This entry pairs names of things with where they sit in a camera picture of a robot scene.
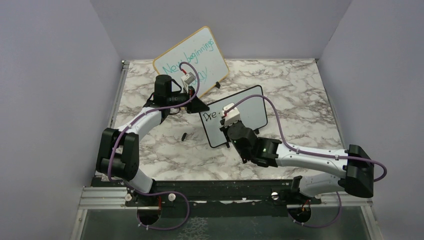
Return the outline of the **black framed whiteboard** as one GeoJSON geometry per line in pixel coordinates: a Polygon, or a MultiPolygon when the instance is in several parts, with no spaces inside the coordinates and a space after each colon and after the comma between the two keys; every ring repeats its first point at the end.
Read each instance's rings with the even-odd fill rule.
{"type": "MultiPolygon", "coordinates": [[[[207,104],[209,110],[200,112],[199,115],[211,148],[226,144],[225,135],[220,131],[220,112],[223,108],[231,103],[235,104],[248,96],[262,94],[262,86],[255,85],[207,104]]],[[[252,130],[256,131],[268,124],[265,100],[263,98],[252,97],[239,104],[236,108],[240,111],[243,124],[252,130]]]]}

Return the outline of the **black marker cap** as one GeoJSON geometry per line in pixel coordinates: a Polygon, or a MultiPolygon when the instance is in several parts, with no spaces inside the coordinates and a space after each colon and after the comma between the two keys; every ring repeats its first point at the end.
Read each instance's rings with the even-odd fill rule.
{"type": "Polygon", "coordinates": [[[181,141],[182,141],[182,142],[185,140],[186,136],[187,136],[187,133],[185,132],[185,133],[182,135],[182,137],[181,137],[181,141]]]}

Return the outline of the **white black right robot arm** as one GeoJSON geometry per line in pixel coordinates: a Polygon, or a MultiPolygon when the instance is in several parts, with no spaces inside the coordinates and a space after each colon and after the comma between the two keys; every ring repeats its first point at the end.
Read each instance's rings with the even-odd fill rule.
{"type": "Polygon", "coordinates": [[[258,137],[242,121],[221,126],[220,131],[234,146],[243,163],[252,162],[259,167],[298,167],[319,171],[313,176],[297,176],[288,190],[289,199],[300,204],[324,193],[344,191],[359,198],[374,195],[374,164],[359,145],[351,144],[347,150],[288,148],[278,139],[258,137]]]}

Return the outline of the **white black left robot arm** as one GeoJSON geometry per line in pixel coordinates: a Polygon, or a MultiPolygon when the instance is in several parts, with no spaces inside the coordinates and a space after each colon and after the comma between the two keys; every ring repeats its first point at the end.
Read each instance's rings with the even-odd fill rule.
{"type": "Polygon", "coordinates": [[[171,76],[156,76],[154,92],[143,105],[141,112],[119,128],[106,128],[101,135],[96,160],[96,171],[109,179],[118,178],[138,191],[144,205],[157,200],[154,180],[140,170],[139,142],[150,130],[164,122],[171,109],[186,108],[187,113],[200,113],[209,107],[197,96],[191,85],[196,76],[189,72],[181,77],[179,91],[173,91],[176,82],[171,76]]]}

